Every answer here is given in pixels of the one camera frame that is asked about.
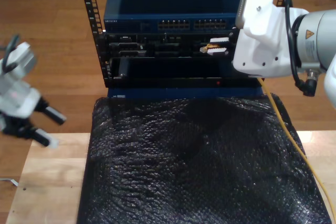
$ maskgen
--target wooden floor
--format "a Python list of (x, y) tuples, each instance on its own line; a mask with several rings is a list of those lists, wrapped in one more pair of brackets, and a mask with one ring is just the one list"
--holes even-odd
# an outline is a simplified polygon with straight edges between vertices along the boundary
[[(106, 0), (97, 0), (101, 14)], [(335, 0), (293, 0), (308, 11), (334, 9)], [(83, 0), (0, 0), (0, 45), (20, 33), (31, 44), (38, 65), (26, 80), (41, 91), (68, 121), (58, 127), (40, 115), (33, 121), (48, 132), (90, 132), (95, 100), (106, 96)], [(305, 98), (293, 80), (267, 80), (283, 100), (298, 130), (336, 130), (336, 111), (319, 82), (317, 96)], [(1, 137), (0, 177), (20, 178), (30, 147)], [(5, 223), (15, 187), (0, 182), (0, 224)]]
[[(299, 131), (298, 134), (307, 158), (331, 201), (336, 203), (336, 131)], [(89, 135), (55, 134), (60, 140), (57, 149), (32, 144), (7, 224), (76, 223)], [(322, 198), (331, 214), (324, 194)]]

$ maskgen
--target black cable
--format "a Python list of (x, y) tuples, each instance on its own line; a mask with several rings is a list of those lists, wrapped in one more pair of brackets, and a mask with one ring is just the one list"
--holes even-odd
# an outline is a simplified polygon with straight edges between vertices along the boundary
[(289, 16), (289, 8), (292, 7), (292, 0), (285, 0), (285, 19), (286, 19), (286, 30), (287, 30), (287, 39), (289, 46), (289, 58), (290, 58), (290, 66), (292, 70), (292, 75), (295, 81), (295, 86), (298, 87), (301, 91), (304, 91), (305, 85), (304, 81), (302, 81), (298, 76), (298, 71), (296, 69), (297, 63), (295, 59), (295, 44), (293, 38), (293, 31), (290, 26), (290, 16)]
[(2, 72), (3, 73), (8, 73), (8, 72), (12, 71), (14, 68), (17, 67), (17, 64), (15, 62), (13, 62), (9, 65), (7, 65), (7, 62), (8, 62), (9, 54), (13, 50), (15, 50), (18, 40), (19, 40), (19, 35), (17, 34), (15, 36), (13, 36), (13, 38), (10, 40), (10, 42), (8, 43), (6, 48), (1, 47), (1, 50), (5, 50), (5, 56), (4, 56), (4, 59), (2, 61)]

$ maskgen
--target black bubble wrap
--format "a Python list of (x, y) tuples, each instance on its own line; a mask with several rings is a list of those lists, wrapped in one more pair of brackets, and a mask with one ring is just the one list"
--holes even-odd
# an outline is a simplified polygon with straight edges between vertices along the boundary
[(312, 173), (263, 96), (98, 100), (78, 223), (331, 220)]

